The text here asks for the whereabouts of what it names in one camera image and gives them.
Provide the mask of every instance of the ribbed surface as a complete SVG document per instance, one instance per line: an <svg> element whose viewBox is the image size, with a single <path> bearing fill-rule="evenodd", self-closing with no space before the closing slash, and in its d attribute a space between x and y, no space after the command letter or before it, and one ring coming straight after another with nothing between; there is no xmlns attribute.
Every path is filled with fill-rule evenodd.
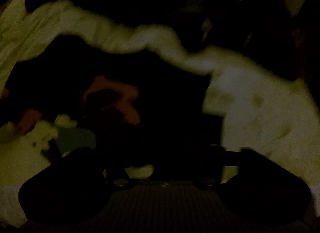
<svg viewBox="0 0 320 233"><path fill-rule="evenodd" d="M189 181L141 181L131 190L115 192L96 216L68 227L29 221L22 232L215 232L302 233L299 221L283 226L259 226L231 214L215 192L201 191Z"/></svg>

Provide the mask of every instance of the yellow fabric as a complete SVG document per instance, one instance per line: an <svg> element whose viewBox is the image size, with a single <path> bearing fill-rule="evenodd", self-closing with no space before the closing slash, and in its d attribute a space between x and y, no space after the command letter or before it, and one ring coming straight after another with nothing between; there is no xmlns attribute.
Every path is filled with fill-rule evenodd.
<svg viewBox="0 0 320 233"><path fill-rule="evenodd" d="M109 53L148 48L177 67L212 74L203 111L225 117L222 145L233 151L251 147L309 185L320 184L319 115L303 82L284 81L248 58L216 47L188 54L167 27L115 26L69 1L48 3L27 14L24 0L14 0L0 18L0 90L16 61L38 56L59 34L78 35L89 45ZM28 166L26 152L19 145L24 140L11 143L14 155L7 152L5 156L12 161L22 159L23 164L15 162L13 167L11 161L1 158L2 174L11 171L11 179L6 183L22 183L17 173ZM42 157L31 156L38 158L38 170L45 166Z"/></svg>

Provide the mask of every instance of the green object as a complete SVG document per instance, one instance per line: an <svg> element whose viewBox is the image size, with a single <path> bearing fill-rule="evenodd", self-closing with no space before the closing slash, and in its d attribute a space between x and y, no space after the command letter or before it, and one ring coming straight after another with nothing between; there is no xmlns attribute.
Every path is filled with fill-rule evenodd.
<svg viewBox="0 0 320 233"><path fill-rule="evenodd" d="M84 128L57 127L57 143L62 154L71 152L80 147L96 148L96 137L92 131Z"/></svg>

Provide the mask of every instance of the crumpled fabric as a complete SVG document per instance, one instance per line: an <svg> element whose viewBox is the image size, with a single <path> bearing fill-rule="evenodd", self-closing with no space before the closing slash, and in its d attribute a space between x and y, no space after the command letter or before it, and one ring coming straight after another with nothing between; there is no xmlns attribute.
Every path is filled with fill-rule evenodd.
<svg viewBox="0 0 320 233"><path fill-rule="evenodd" d="M203 112L224 117L222 145L232 151L250 147L308 185L320 184L319 113L303 81L285 81L238 53L213 46L189 54L165 26L114 25L67 0L27 14L24 0L13 0L0 18L0 90L15 62L38 56L60 34L78 35L108 53L147 48L179 68L211 74Z"/></svg>

